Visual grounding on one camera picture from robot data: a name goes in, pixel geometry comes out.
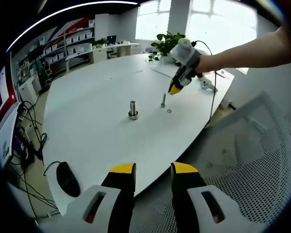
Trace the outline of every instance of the ceiling light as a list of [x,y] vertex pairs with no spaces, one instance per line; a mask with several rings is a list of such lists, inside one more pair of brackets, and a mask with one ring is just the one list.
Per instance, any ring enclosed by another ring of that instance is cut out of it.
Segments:
[[13,44],[15,44],[16,41],[18,41],[25,33],[27,33],[30,29],[32,29],[33,27],[37,26],[39,23],[43,22],[44,20],[51,18],[52,16],[59,14],[61,12],[67,11],[67,10],[71,10],[73,8],[76,7],[80,7],[80,6],[87,6],[87,5],[94,5],[94,4],[103,4],[103,3],[121,3],[121,4],[131,4],[131,5],[137,5],[136,2],[131,2],[131,1],[94,1],[94,2],[88,2],[88,3],[83,3],[83,4],[79,4],[79,5],[75,5],[75,6],[70,6],[67,7],[65,9],[62,9],[60,11],[57,11],[53,14],[50,14],[49,16],[44,17],[43,19],[37,21],[36,23],[34,23],[33,25],[31,25],[29,28],[27,28],[21,35],[19,35],[15,41],[12,42],[12,44],[8,47],[8,49],[6,50],[6,52],[13,46]]

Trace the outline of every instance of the human arm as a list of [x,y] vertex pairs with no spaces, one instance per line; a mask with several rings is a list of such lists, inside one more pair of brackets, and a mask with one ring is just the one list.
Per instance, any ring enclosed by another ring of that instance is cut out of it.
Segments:
[[195,69],[197,73],[205,73],[222,68],[276,67],[287,63],[291,63],[291,41],[286,30],[280,27],[273,33],[216,55],[201,55]]

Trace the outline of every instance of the metal shaft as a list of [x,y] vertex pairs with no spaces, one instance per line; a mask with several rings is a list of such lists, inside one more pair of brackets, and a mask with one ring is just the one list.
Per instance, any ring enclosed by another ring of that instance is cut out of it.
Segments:
[[166,93],[163,95],[163,101],[161,103],[161,107],[165,107],[165,99],[166,99]]
[[136,115],[136,103],[135,103],[135,101],[130,102],[130,114],[132,116]]

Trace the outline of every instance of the computer monitor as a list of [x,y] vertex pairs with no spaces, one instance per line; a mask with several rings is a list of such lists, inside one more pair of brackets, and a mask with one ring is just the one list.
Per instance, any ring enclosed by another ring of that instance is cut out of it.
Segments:
[[107,36],[107,41],[108,41],[108,45],[109,44],[115,44],[115,42],[116,42],[116,35],[109,35],[109,36]]

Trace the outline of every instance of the red stripe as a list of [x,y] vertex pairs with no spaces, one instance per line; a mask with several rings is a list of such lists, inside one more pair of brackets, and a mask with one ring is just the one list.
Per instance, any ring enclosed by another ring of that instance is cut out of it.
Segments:
[[9,93],[9,98],[7,101],[3,104],[2,108],[0,109],[0,123],[5,116],[5,114],[8,112],[10,107],[14,103],[16,103],[16,95],[15,95],[15,90],[13,86],[13,81],[12,81],[12,75],[11,75],[11,64],[10,64],[10,58],[7,60],[6,65],[5,65],[5,80],[6,80],[6,85]]

